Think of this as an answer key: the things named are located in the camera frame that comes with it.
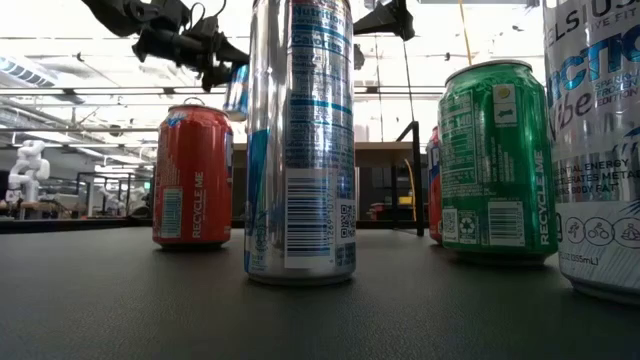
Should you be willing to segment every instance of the icon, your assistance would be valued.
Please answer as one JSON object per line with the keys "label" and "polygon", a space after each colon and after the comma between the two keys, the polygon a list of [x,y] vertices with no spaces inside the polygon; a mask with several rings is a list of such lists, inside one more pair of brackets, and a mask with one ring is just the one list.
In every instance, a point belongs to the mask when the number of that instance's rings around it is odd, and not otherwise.
{"label": "icon", "polygon": [[627,224],[627,228],[622,232],[621,238],[627,241],[640,240],[640,231],[636,230],[633,224]]}
{"label": "icon", "polygon": [[496,124],[516,124],[516,104],[493,104],[494,121]]}
{"label": "icon", "polygon": [[498,89],[498,97],[500,99],[506,99],[509,97],[509,95],[511,94],[511,91],[509,91],[509,88],[500,88]]}
{"label": "icon", "polygon": [[594,238],[596,236],[600,236],[603,239],[609,238],[609,233],[602,228],[602,223],[598,223],[598,225],[596,225],[596,227],[594,227],[593,230],[589,230],[590,238]]}
{"label": "icon", "polygon": [[512,104],[516,103],[516,88],[513,84],[493,85],[493,103]]}
{"label": "icon", "polygon": [[603,218],[591,218],[587,220],[584,227],[587,240],[593,245],[607,245],[613,240],[613,226]]}
{"label": "icon", "polygon": [[622,218],[613,225],[613,228],[618,244],[627,248],[640,249],[640,220]]}
{"label": "icon", "polygon": [[580,219],[571,217],[564,224],[567,229],[567,239],[574,244],[580,243],[584,240],[584,224]]}
{"label": "icon", "polygon": [[468,217],[464,217],[462,218],[462,220],[460,220],[460,232],[463,234],[473,234],[473,232],[475,231],[476,225],[473,223],[473,220],[471,220]]}

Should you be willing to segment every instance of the green soda can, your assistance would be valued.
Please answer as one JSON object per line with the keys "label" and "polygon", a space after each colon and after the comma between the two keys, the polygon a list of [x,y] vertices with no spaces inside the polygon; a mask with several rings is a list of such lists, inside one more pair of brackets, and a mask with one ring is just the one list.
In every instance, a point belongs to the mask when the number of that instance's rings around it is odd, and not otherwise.
{"label": "green soda can", "polygon": [[443,243],[462,259],[540,265],[558,249],[544,88],[531,66],[451,75],[439,104]]}

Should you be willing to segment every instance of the humanoid robot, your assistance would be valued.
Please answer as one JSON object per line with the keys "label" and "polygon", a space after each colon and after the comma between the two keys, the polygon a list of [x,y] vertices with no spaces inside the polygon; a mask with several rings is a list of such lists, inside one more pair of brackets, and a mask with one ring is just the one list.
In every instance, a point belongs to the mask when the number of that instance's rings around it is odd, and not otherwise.
{"label": "humanoid robot", "polygon": [[44,148],[44,141],[27,140],[18,149],[18,161],[9,172],[9,190],[5,196],[8,203],[16,203],[19,199],[38,201],[40,180],[48,179],[50,172],[49,161],[42,158]]}

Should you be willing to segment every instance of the black table surface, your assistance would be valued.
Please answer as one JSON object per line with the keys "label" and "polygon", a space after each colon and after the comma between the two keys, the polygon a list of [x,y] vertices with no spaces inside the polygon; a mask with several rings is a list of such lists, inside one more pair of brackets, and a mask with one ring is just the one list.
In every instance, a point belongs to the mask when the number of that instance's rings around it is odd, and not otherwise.
{"label": "black table surface", "polygon": [[353,280],[259,285],[243,235],[167,253],[149,228],[0,236],[0,359],[640,359],[640,309],[542,270],[363,230]]}

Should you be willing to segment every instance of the robotic arm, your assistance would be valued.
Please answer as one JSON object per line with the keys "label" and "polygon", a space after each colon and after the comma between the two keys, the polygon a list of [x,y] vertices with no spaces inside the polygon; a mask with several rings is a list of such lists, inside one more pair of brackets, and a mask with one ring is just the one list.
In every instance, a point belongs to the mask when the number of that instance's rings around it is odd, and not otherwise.
{"label": "robotic arm", "polygon": [[114,35],[140,35],[132,49],[141,62],[153,55],[185,65],[202,74],[202,88],[207,92],[231,81],[231,67],[222,62],[249,63],[249,55],[218,31],[218,14],[203,16],[193,24],[192,11],[180,0],[152,0],[150,4],[140,0],[82,1]]}
{"label": "robotic arm", "polygon": [[[203,17],[194,24],[193,8],[180,0],[82,0],[93,15],[114,35],[139,34],[133,45],[141,62],[147,55],[174,61],[202,74],[202,88],[211,88],[231,81],[232,69],[249,63],[249,55],[236,49],[223,32],[218,31],[218,14]],[[378,3],[367,16],[354,24],[354,35],[389,32],[404,41],[411,39],[413,17],[407,11],[406,0]],[[231,62],[227,67],[222,62]],[[359,47],[355,48],[355,67],[364,64]]]}
{"label": "robotic arm", "polygon": [[[18,160],[9,172],[9,190],[7,190],[6,200],[16,202],[22,196],[21,188],[24,185],[25,201],[38,201],[39,180],[49,178],[49,161],[42,158],[42,151],[45,149],[42,140],[27,140],[18,149]],[[27,168],[24,175],[20,172]]]}

